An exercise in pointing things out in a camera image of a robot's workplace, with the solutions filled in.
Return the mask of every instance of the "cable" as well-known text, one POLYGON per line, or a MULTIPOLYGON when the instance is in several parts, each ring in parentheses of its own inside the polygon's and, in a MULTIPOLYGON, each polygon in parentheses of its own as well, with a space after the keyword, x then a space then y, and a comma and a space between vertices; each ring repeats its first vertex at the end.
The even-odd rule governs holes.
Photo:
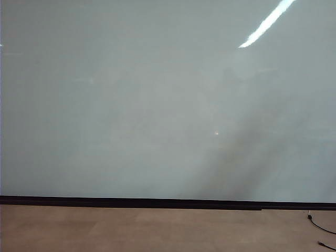
POLYGON ((321 245, 322 247, 326 247, 326 248, 328 248, 328 249, 331 249, 331 250, 334 250, 334 251, 336 251, 336 248, 332 248, 332 247, 329 247, 328 245, 326 245, 326 244, 324 244, 324 243, 322 243, 322 242, 317 242, 319 245, 321 245))
POLYGON ((311 216, 310 211, 309 211, 309 214, 308 214, 308 219, 310 219, 310 221, 313 223, 313 225, 316 226, 316 227, 318 227, 319 229, 321 229, 321 230, 323 230, 323 231, 326 231, 326 232, 328 232, 328 233, 330 233, 330 234, 334 234, 334 235, 336 235, 336 232, 326 230, 326 229, 324 229, 323 227, 320 227, 319 225, 317 225, 315 222, 313 222, 313 217, 311 216))

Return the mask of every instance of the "floor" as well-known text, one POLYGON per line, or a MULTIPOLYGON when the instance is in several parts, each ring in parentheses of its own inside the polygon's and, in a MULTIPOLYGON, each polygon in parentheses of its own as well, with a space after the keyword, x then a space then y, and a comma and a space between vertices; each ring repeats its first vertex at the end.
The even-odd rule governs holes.
MULTIPOLYGON (((307 211, 11 206, 1 208, 1 252, 331 251, 336 235, 307 211)), ((312 211, 336 230, 336 212, 312 211)))

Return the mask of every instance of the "whiteboard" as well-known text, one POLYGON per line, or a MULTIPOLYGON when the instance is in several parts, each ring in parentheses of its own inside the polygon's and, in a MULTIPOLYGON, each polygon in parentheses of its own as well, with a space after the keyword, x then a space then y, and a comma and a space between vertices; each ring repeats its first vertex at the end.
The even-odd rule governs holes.
POLYGON ((336 1, 280 3, 2 0, 1 194, 336 202, 336 1))

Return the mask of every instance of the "black cable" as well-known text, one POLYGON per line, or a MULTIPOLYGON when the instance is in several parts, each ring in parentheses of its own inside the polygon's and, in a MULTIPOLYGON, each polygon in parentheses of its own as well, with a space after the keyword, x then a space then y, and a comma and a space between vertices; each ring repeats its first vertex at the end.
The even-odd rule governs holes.
POLYGON ((336 251, 336 248, 332 248, 332 247, 329 247, 328 245, 326 245, 326 244, 324 244, 324 243, 322 243, 322 242, 317 242, 319 245, 321 245, 322 247, 326 247, 326 248, 328 248, 328 249, 331 249, 331 250, 334 250, 334 251, 336 251))
POLYGON ((315 222, 313 222, 313 217, 311 216, 311 214, 308 214, 308 219, 310 219, 310 221, 313 223, 314 226, 318 227, 319 229, 323 230, 323 231, 326 231, 330 234, 334 234, 336 235, 336 232, 333 232, 333 231, 329 231, 329 230, 326 230, 324 229, 323 227, 320 227, 319 225, 317 225, 315 222))

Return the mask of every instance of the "black baseboard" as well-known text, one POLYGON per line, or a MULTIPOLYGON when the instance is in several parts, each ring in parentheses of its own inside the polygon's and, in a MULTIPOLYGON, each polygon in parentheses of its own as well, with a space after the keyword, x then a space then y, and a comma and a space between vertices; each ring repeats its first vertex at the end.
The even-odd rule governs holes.
POLYGON ((151 198, 77 198, 0 196, 2 205, 75 206, 113 208, 178 208, 178 209, 234 209, 234 210, 333 210, 336 203, 213 201, 197 199, 151 198))

